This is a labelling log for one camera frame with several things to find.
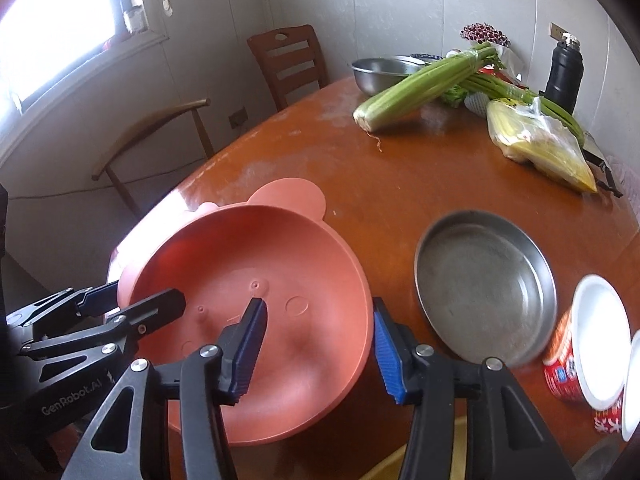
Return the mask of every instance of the white paper cup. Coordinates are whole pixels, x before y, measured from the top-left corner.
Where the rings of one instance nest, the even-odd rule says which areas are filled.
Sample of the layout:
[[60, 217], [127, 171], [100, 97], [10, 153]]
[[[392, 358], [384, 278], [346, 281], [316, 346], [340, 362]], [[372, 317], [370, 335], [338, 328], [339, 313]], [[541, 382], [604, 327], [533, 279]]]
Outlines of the white paper cup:
[[628, 442], [640, 422], [640, 330], [631, 342], [631, 356], [625, 389], [609, 409], [596, 411], [593, 422], [601, 433], [622, 433]]
[[607, 280], [590, 274], [578, 283], [572, 311], [575, 371], [595, 410], [614, 404], [625, 385], [631, 331], [625, 307]]
[[543, 359], [546, 383], [559, 399], [585, 399], [606, 410], [625, 385], [630, 352], [622, 300], [607, 280], [590, 274], [578, 283]]

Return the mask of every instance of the chair backrest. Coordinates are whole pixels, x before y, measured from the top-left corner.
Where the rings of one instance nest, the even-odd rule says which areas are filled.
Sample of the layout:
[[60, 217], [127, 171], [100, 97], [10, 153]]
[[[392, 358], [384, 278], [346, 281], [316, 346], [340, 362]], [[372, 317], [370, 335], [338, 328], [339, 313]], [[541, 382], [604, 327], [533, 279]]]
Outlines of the chair backrest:
[[[290, 50], [275, 56], [270, 54], [271, 51], [278, 48], [303, 41], [307, 43], [304, 48]], [[260, 70], [267, 81], [278, 111], [287, 107], [287, 94], [296, 88], [313, 81], [317, 81], [320, 88], [329, 84], [320, 43], [318, 43], [318, 37], [311, 25], [277, 28], [252, 36], [246, 42], [260, 65]], [[313, 62], [313, 66], [278, 78], [279, 73], [309, 61]]]
[[133, 148], [141, 140], [146, 139], [152, 133], [158, 131], [169, 121], [189, 111], [193, 116], [193, 122], [195, 123], [196, 130], [198, 131], [198, 136], [200, 137], [200, 142], [204, 149], [205, 155], [207, 156], [207, 158], [211, 158], [213, 155], [215, 155], [215, 151], [213, 150], [211, 140], [209, 139], [204, 124], [202, 123], [202, 119], [200, 118], [200, 114], [198, 113], [198, 108], [209, 106], [210, 104], [211, 99], [207, 98], [183, 105], [175, 105], [163, 108], [161, 110], [150, 113], [149, 115], [137, 121], [135, 124], [132, 124], [100, 157], [91, 173], [92, 180], [98, 180], [101, 174], [106, 173], [107, 176], [111, 179], [113, 187], [116, 189], [123, 202], [127, 205], [133, 215], [140, 220], [143, 217], [142, 211], [136, 204], [135, 200], [133, 200], [133, 197], [130, 195], [124, 184], [118, 179], [116, 174], [113, 173], [113, 170], [111, 169], [111, 163], [127, 150]]

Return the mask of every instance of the black thermos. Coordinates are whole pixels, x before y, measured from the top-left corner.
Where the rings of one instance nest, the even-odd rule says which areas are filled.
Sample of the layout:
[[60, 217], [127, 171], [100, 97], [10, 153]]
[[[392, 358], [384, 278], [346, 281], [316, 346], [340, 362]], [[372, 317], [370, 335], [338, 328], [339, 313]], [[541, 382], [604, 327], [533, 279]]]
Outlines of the black thermos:
[[554, 49], [545, 97], [573, 114], [583, 73], [580, 41], [565, 32]]

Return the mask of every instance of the stainless steel plate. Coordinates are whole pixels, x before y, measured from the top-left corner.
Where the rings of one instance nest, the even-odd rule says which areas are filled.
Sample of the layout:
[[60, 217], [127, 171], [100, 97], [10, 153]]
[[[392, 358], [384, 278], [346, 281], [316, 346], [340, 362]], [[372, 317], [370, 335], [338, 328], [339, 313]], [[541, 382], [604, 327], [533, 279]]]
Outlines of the stainless steel plate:
[[483, 211], [438, 221], [415, 254], [420, 304], [440, 338], [466, 361], [535, 358], [556, 323], [556, 286], [538, 249], [513, 223]]

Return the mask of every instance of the windowsill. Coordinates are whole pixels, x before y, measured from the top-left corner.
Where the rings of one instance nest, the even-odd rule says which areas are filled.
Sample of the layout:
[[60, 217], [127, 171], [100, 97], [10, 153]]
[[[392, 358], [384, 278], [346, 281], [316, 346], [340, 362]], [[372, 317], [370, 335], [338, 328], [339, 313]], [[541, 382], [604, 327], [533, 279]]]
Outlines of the windowsill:
[[27, 136], [53, 108], [60, 104], [60, 101], [64, 100], [84, 83], [89, 81], [89, 79], [103, 72], [110, 66], [167, 39], [168, 38], [162, 34], [158, 34], [152, 30], [146, 30], [129, 38], [127, 41], [112, 46], [109, 50], [101, 52], [98, 56], [91, 58], [56, 83], [41, 98], [34, 102], [7, 131], [3, 132], [4, 127], [0, 124], [0, 166], [9, 158], [24, 137]]

